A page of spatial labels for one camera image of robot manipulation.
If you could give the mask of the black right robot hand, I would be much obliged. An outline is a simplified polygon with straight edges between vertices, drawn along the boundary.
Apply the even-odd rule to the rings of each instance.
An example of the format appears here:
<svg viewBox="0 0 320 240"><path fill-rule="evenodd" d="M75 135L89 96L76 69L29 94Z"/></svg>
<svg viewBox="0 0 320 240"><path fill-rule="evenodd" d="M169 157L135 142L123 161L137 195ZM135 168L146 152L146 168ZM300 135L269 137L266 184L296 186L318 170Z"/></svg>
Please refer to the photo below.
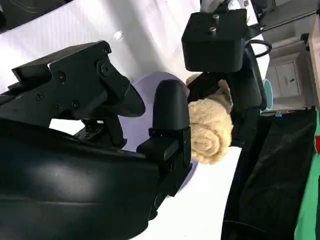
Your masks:
<svg viewBox="0 0 320 240"><path fill-rule="evenodd" d="M192 169L186 87L162 80L149 138L124 150L119 118L146 107L110 45L69 46L13 69L0 96L0 237L129 240Z"/></svg>

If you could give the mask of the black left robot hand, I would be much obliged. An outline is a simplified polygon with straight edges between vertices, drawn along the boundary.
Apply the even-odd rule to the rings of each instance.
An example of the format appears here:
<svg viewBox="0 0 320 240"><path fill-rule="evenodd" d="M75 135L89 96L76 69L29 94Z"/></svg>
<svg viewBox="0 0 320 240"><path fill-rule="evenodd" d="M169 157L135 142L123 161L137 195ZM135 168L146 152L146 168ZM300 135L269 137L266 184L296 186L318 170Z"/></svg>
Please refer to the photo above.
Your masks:
<svg viewBox="0 0 320 240"><path fill-rule="evenodd" d="M187 87L188 102L204 99L218 91L218 81L226 80L232 99L233 147L249 149L257 132L260 111L267 99L256 56L251 46L244 50L242 67L236 72L203 72Z"/></svg>

